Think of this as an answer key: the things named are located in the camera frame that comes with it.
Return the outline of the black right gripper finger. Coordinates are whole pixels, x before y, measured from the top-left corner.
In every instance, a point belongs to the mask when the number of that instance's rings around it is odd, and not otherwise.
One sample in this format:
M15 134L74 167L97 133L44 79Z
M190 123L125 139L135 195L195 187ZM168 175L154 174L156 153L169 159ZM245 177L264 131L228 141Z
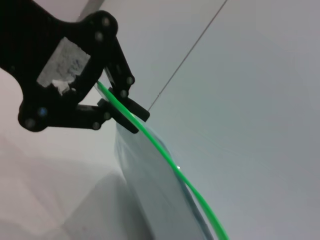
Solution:
M49 118L50 127L99 130L103 123L114 119L133 134L139 130L110 102L100 99L96 106L78 104Z
M98 42L107 43L109 53L108 62L104 71L111 84L110 92L134 115L144 122L150 117L150 113L134 100L129 98L130 87L135 83L135 77L129 68L124 53L117 38L107 41L107 37L98 33Z

